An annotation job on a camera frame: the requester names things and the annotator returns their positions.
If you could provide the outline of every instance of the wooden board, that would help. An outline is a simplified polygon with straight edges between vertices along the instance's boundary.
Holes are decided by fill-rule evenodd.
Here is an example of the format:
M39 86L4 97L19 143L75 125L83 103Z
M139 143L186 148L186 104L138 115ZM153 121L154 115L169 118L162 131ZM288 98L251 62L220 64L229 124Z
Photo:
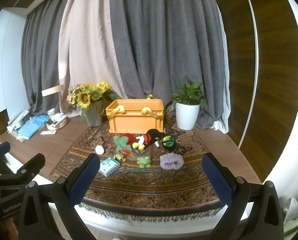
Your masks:
M243 135L255 77L255 36L248 0L216 0L227 38L231 113L229 136L236 145Z
M251 0L259 41L253 112L241 151L264 181L280 157L298 110L298 27L288 0Z

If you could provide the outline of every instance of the mickey mouse plush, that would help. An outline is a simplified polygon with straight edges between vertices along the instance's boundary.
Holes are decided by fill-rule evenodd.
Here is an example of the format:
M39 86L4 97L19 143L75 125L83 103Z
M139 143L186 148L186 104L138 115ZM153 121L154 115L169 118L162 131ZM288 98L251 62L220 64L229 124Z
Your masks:
M138 148L140 151L143 151L145 147L152 143L154 143L156 147L159 147L159 138L164 136L166 136L164 132L159 132L157 129L150 129L144 135L136 137L139 142L133 143L132 148Z

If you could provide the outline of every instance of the gray curtain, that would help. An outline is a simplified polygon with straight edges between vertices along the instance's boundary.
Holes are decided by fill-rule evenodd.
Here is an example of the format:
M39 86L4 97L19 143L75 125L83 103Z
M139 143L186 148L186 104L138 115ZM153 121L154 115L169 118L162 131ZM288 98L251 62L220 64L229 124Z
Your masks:
M59 85L58 43L67 0L45 0L27 17L22 38L21 64L30 111L46 113L59 108L58 94L41 91Z
M215 0L110 0L113 42L128 98L164 104L184 77L202 82L208 106L197 124L223 113L224 52Z

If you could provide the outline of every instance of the yellow strap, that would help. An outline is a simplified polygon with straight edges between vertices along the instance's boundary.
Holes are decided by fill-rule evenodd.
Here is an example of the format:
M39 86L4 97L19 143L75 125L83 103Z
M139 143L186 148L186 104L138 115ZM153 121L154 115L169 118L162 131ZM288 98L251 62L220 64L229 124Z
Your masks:
M146 115L148 113L152 115L155 119L163 119L163 114L162 115L154 114L149 107L143 107L141 110L141 113L143 115Z
M153 95L148 95L147 99L156 99L156 98L154 98Z
M112 119L113 116L114 116L118 111L120 111L122 114L125 114L125 113L126 113L124 106L122 106L122 105L118 105L115 109L112 110L111 114L108 115L108 119L109 119L109 120Z

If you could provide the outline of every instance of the red toy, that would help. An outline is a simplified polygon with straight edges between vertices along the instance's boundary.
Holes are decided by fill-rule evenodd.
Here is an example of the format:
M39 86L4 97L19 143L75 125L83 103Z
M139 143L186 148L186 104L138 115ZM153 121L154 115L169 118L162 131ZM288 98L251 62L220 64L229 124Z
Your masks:
M131 154L132 154L131 151L128 151L128 150L126 150L126 149L124 149L124 148L122 148L121 153L123 153L123 154L125 154L125 155L131 155Z
M131 134L131 133L123 133L121 135L119 135L119 137L122 137L122 136L125 136L125 137L128 137L128 142L127 144L131 145L136 141L136 139L134 138L134 136Z

